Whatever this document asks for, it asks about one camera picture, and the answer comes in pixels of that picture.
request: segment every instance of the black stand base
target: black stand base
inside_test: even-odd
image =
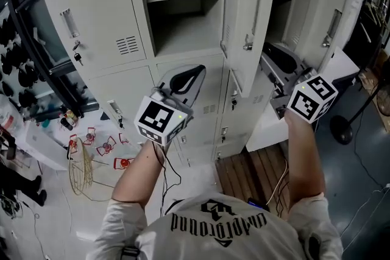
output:
[[[350,122],[340,115],[331,118],[330,131],[336,141],[345,146],[350,144],[353,139],[353,131]]]

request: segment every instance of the black pants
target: black pants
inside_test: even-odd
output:
[[[18,189],[39,205],[42,204],[42,200],[38,195],[37,185],[1,163],[0,183],[0,187],[4,190],[5,196],[9,197],[9,195],[15,194],[15,190]]]

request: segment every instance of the wooden floor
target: wooden floor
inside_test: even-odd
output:
[[[265,206],[286,170],[287,162],[278,144],[217,160],[216,168],[224,194]],[[288,172],[268,204],[271,213],[287,218],[289,205]]]

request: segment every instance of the gray floor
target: gray floor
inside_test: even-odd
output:
[[[364,104],[368,93],[365,90],[359,91],[359,87],[359,84],[356,84],[347,90],[341,100],[322,118],[316,133],[327,184],[329,213],[339,233],[342,233],[357,209],[371,196],[369,202],[342,235],[344,249],[356,237],[344,252],[345,260],[373,259],[374,242],[377,241],[379,232],[390,222],[390,194],[383,197],[383,193],[372,193],[380,187],[361,167],[359,159],[353,152],[354,142],[343,146],[333,139],[329,131],[329,121],[332,116],[340,114],[349,119]],[[359,122],[360,118],[352,125],[354,134]],[[370,174],[380,184],[390,183],[390,133],[386,133],[373,103],[364,112],[356,151]]]

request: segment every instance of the open locker door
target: open locker door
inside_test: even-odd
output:
[[[242,97],[255,79],[272,0],[225,0],[221,48]]]

